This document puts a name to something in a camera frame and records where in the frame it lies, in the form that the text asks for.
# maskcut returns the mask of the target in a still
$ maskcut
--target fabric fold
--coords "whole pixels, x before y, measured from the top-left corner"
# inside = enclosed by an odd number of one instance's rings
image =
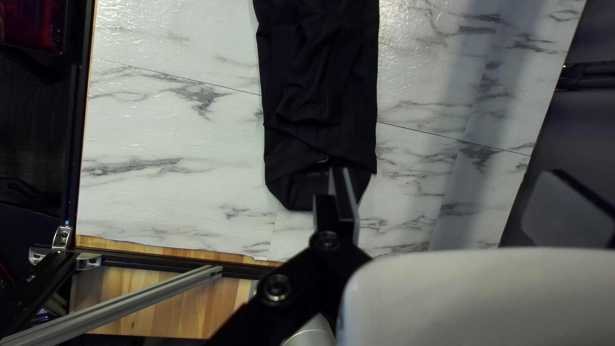
[[[376,172],[378,1],[253,1],[269,190],[311,210],[341,165],[361,196]]]

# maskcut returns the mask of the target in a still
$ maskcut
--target bolt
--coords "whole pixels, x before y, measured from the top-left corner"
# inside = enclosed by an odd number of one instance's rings
[[[318,232],[314,242],[323,251],[335,251],[339,247],[338,235],[331,231]]]
[[[264,295],[273,302],[279,302],[290,295],[290,282],[282,274],[271,275],[263,286]]]

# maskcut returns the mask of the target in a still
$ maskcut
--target wooden floor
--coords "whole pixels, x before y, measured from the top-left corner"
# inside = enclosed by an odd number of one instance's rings
[[[93,236],[77,235],[76,245],[226,262],[280,265],[280,262],[255,260],[244,255],[147,246]],[[177,274],[115,267],[99,267],[83,271],[73,276],[71,312],[158,283],[175,275]],[[251,287],[252,280],[218,278],[94,329],[90,333],[209,339],[232,313],[248,300]]]

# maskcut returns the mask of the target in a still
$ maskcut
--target marble surface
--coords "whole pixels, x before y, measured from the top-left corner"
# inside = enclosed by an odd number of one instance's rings
[[[463,140],[531,154],[584,3],[504,1]]]
[[[77,232],[267,257],[257,95],[94,60]]]
[[[460,149],[429,249],[499,243],[523,179],[528,160],[523,155],[534,148],[583,5],[582,0],[503,2],[463,135],[479,145]]]
[[[379,120],[461,139],[500,6],[494,0],[381,1]]]
[[[285,260],[251,0],[98,0],[77,232]],[[493,247],[583,0],[382,0],[370,255]]]
[[[430,250],[497,247],[530,157],[462,143]]]
[[[251,0],[98,0],[93,56],[260,94]]]

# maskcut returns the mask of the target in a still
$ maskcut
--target silver metal cylinder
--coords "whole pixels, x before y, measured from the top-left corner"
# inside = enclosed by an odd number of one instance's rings
[[[291,337],[282,341],[281,346],[335,346],[335,344],[335,336],[329,322],[319,313]]]

